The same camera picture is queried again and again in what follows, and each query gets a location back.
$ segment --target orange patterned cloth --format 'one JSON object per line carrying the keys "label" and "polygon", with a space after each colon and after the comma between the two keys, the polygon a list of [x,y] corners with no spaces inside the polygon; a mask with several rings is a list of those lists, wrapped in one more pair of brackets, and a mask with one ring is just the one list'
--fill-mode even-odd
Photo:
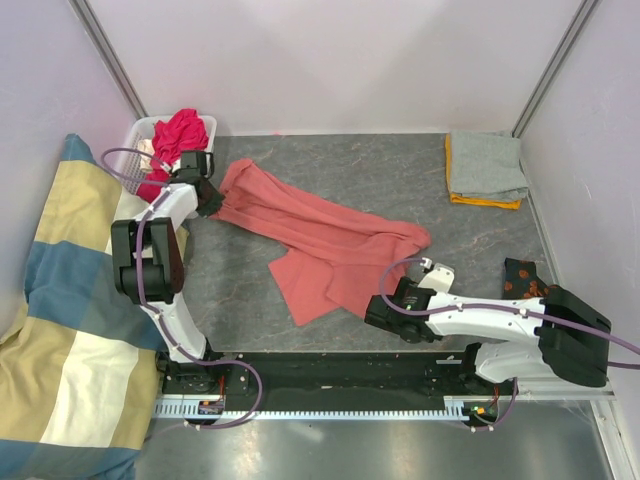
{"label": "orange patterned cloth", "polygon": [[505,300],[546,297],[549,295],[550,289],[558,288],[557,285],[547,286],[547,284],[538,277],[535,262],[506,258],[504,261],[504,271],[502,298]]}

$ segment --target pillow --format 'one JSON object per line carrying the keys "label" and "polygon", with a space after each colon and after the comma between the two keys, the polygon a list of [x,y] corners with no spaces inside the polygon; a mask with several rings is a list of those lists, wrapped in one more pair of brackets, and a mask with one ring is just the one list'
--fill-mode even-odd
{"label": "pillow", "polygon": [[[110,228],[146,205],[67,136],[27,261],[25,303],[0,340],[0,478],[133,478],[164,342],[115,290]],[[184,247],[186,231],[177,233]]]}

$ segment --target laundry basket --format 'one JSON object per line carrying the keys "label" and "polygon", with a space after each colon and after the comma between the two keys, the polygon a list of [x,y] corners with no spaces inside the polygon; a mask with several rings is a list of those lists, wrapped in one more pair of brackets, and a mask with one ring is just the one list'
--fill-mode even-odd
{"label": "laundry basket", "polygon": [[[137,148],[140,140],[152,139],[155,134],[155,126],[158,121],[168,122],[172,115],[160,115],[157,117],[145,117],[138,120],[131,127],[131,131],[124,144],[128,148]],[[218,122],[216,119],[208,115],[199,115],[204,122],[207,135],[209,135],[209,143],[207,144],[206,151],[213,153],[213,140],[216,136],[216,127]],[[142,179],[145,177],[146,172],[140,170],[140,155],[137,153],[121,152],[116,161],[113,163],[113,168],[118,173],[133,177],[136,179]],[[138,191],[139,183],[131,180],[120,179],[124,188],[130,193],[135,194]]]}

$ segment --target red cloth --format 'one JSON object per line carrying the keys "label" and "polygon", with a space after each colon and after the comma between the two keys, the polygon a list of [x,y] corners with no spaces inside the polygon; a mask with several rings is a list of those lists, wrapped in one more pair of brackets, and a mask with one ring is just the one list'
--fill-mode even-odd
{"label": "red cloth", "polygon": [[[358,212],[282,183],[250,159],[234,162],[214,218],[278,240],[288,252],[269,268],[296,325],[338,307],[364,318],[392,262],[431,243],[422,227]],[[406,265],[387,277],[393,293]]]}
{"label": "red cloth", "polygon": [[[184,150],[204,150],[209,143],[204,122],[193,108],[183,108],[167,123],[156,123],[155,131],[151,141],[154,155],[169,165],[173,165]],[[169,179],[169,174],[157,162],[152,162],[151,165],[153,172],[145,177],[147,180],[165,182]],[[160,188],[142,184],[138,187],[137,194],[151,203],[160,194]]]}

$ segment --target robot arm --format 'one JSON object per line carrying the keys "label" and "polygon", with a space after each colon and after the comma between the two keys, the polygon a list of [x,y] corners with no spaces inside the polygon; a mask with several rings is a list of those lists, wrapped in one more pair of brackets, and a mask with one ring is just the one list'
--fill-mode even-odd
{"label": "robot arm", "polygon": [[[182,295],[184,267],[175,230],[185,218],[197,213],[209,216],[222,205],[224,196],[208,182],[213,171],[211,158],[205,152],[184,152],[170,184],[150,206],[152,212],[143,233],[142,280],[148,304],[161,312],[169,333],[189,355],[205,358],[210,352],[204,335],[193,319]],[[135,236],[143,214],[112,225],[112,250],[116,288],[140,304],[135,259]],[[606,384],[608,341],[572,329],[553,326],[533,318],[527,312],[547,313],[609,332],[611,324],[577,297],[562,289],[554,289],[546,299],[499,301],[465,298],[448,292],[453,270],[443,265],[432,266],[426,260],[425,277],[420,283],[403,277],[394,295],[394,305],[403,310],[436,310],[428,316],[407,315],[395,311],[381,296],[374,296],[367,309],[365,322],[399,335],[409,343],[433,342],[449,335],[472,335],[503,343],[475,343],[467,347],[462,368],[490,383],[502,383],[518,377],[560,377],[589,387]],[[476,308],[465,308],[475,304]],[[478,309],[478,304],[504,305],[510,311]],[[456,309],[438,312],[442,307]],[[169,346],[171,360],[190,363],[160,328],[153,310],[142,307],[153,319]],[[520,314],[514,314],[513,308]]]}
{"label": "robot arm", "polygon": [[[149,207],[131,220],[111,226],[111,243],[116,289],[140,305],[136,275],[135,236],[143,216],[149,211],[143,233],[143,282],[147,303],[161,312],[166,328],[180,346],[195,358],[205,355],[207,340],[193,323],[182,295],[184,266],[178,249],[176,230],[194,214],[209,216],[218,211],[224,196],[209,183],[213,173],[211,156],[205,152],[183,152],[170,183]],[[153,310],[142,306],[169,346],[171,360],[190,363],[160,328]]]}
{"label": "robot arm", "polygon": [[[465,351],[464,373],[475,374],[491,383],[515,377],[521,380],[559,377],[587,387],[606,384],[607,340],[530,315],[553,315],[610,333],[609,320],[572,293],[556,288],[546,298],[516,301],[465,298],[447,293],[453,270],[442,265],[432,268],[428,259],[425,265],[426,274],[419,284],[403,277],[388,299],[407,311],[434,313],[403,314],[389,308],[377,295],[369,303],[365,322],[395,333],[409,343],[433,342],[448,335],[501,340],[503,343],[474,343]],[[446,283],[442,281],[443,269],[450,273]],[[481,309],[482,304],[493,308]]]}

